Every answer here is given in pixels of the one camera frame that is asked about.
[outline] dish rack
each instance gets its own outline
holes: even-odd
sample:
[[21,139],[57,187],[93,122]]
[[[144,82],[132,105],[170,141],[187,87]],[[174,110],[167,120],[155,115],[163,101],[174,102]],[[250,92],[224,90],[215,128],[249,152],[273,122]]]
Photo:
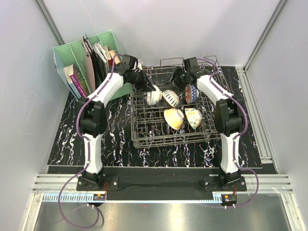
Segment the dish rack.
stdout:
[[[216,56],[206,56],[211,59],[220,68]],[[131,108],[131,137],[136,148],[150,148],[177,144],[188,144],[205,142],[208,140],[220,140],[220,135],[215,129],[214,116],[215,105],[201,91],[195,103],[187,104],[185,101],[185,92],[178,90],[173,84],[166,84],[167,80],[172,76],[176,66],[182,64],[162,65],[162,62],[168,60],[176,60],[183,58],[164,59],[160,61],[160,66],[143,67],[150,81],[155,84],[162,92],[165,90],[173,90],[180,99],[177,106],[185,115],[185,108],[196,108],[202,114],[201,125],[194,130],[184,116],[184,122],[180,130],[171,128],[164,118],[164,110],[171,106],[162,98],[162,100],[154,106],[149,106],[146,100],[146,93],[133,92],[130,94]],[[201,69],[207,69],[210,72],[215,71],[215,67],[208,63],[199,62]],[[215,81],[230,92],[230,87],[222,73],[213,76]]]

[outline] white wall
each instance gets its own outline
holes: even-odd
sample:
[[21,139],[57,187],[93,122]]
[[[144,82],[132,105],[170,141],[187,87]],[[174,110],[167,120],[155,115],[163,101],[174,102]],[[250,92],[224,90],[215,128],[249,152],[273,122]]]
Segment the white wall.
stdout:
[[68,95],[33,0],[0,1],[0,230],[15,231],[46,169]]
[[162,58],[217,55],[244,65],[278,0],[45,0],[65,42],[108,30],[122,53]]
[[308,1],[289,1],[248,70],[270,142],[308,227]]

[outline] robotic arm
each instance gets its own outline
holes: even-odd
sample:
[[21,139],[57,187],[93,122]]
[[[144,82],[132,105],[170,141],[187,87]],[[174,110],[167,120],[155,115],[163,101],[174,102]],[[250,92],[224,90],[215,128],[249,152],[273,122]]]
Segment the robotic arm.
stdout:
[[240,137],[238,134],[244,128],[244,118],[240,108],[230,98],[234,98],[240,104],[243,104],[243,99],[223,89],[208,72],[208,70],[200,70],[196,58],[186,59],[184,60],[184,68],[177,67],[175,69],[171,82],[180,90],[184,90],[187,84],[193,84],[216,104],[214,123],[222,142],[219,182],[224,187],[241,178],[240,170],[236,164],[239,155]]
[[88,98],[78,100],[78,110],[89,100],[91,102],[84,108],[80,116],[80,132],[85,136],[85,168],[83,179],[102,186],[103,178],[100,172],[103,169],[101,160],[101,139],[107,127],[105,107],[114,93],[125,83],[135,85],[137,91],[153,91],[141,64],[135,57],[124,55],[122,62],[117,64],[114,71],[109,73],[104,82]]

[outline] green divider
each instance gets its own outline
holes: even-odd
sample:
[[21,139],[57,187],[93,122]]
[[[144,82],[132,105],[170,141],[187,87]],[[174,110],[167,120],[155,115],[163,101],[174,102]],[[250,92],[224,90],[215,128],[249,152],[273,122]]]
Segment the green divider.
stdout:
[[[116,39],[111,31],[98,34],[95,36],[91,36],[89,37],[89,41],[92,45],[94,45],[97,42],[101,42],[102,45],[108,45],[109,50],[115,50],[117,53],[119,53]],[[85,78],[87,74],[87,70],[86,70],[86,66],[84,62],[84,53],[83,53],[83,47],[82,47],[81,40],[67,43],[62,46],[54,47],[54,54],[55,54],[55,61],[56,61],[56,67],[57,67],[58,73],[69,89],[70,87],[67,84],[67,81],[65,78],[64,67],[69,66],[71,64],[76,64],[79,67],[83,78],[85,80],[87,79]],[[129,94],[131,92],[132,92],[131,84],[125,84],[113,95],[111,99],[118,98],[120,96]]]

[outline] bowl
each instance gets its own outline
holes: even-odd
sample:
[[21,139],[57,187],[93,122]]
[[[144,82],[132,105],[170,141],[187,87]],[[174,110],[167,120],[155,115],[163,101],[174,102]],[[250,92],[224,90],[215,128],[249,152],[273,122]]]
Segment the bowl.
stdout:
[[180,102],[178,95],[172,90],[164,91],[163,97],[171,107],[177,107]]
[[147,93],[147,103],[150,106],[157,104],[162,99],[161,90],[156,85],[153,85],[153,87],[156,91],[148,91]]
[[166,122],[175,130],[179,130],[182,127],[184,115],[179,109],[171,108],[164,111],[164,117]]
[[187,84],[185,87],[185,99],[187,104],[196,102],[199,97],[199,90],[192,84]]
[[195,108],[185,108],[185,114],[191,127],[196,130],[201,124],[201,112]]

